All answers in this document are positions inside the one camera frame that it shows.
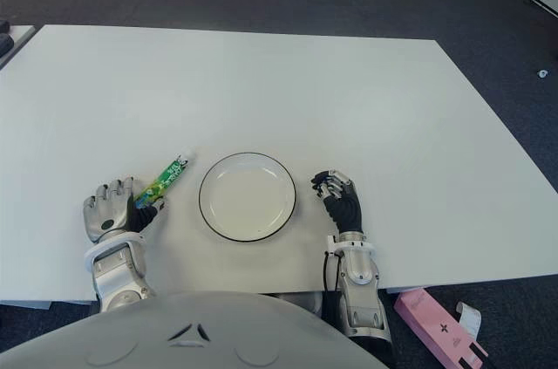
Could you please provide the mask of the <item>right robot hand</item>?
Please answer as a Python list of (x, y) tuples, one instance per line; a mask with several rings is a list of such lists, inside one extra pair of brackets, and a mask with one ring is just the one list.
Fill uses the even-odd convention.
[(311, 179), (312, 188), (340, 234), (363, 233), (362, 211), (353, 181), (337, 170), (327, 170)]

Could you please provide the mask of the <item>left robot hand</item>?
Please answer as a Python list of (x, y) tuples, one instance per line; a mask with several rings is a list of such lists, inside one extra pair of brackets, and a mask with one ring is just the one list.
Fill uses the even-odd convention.
[(138, 208), (134, 196), (142, 190), (143, 183), (133, 177), (99, 186), (83, 206), (89, 240), (101, 243), (126, 232), (142, 234), (157, 227), (166, 211), (166, 199), (160, 197), (153, 204)]

